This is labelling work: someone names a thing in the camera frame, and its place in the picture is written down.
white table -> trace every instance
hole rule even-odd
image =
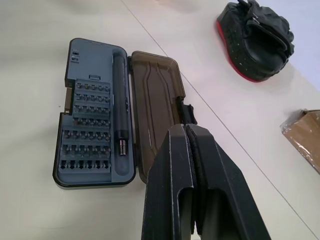
[[[291,110],[318,107],[315,91],[291,65],[262,84],[234,73],[212,28],[223,1],[125,3],[129,9],[118,0],[1,3],[1,239],[141,237],[138,176],[121,188],[78,190],[52,178],[68,44],[76,37],[176,59],[198,124],[242,170],[272,239],[319,238],[319,176],[279,129]]]

screwdriver set case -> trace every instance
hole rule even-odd
[[[126,185],[148,171],[176,124],[197,124],[175,60],[75,38],[65,73],[53,178],[62,187]]]

black plastic tool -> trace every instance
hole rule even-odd
[[[125,59],[115,53],[113,55],[113,95],[114,95],[114,138],[119,147],[120,156],[127,155],[129,139],[127,98],[125,85]]]

case latch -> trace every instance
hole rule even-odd
[[[198,124],[194,115],[194,107],[191,104],[185,105],[184,98],[181,96],[178,96],[175,102],[183,124]]]

brown cardboard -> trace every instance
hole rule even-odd
[[[302,110],[282,125],[283,135],[320,174],[320,110]]]

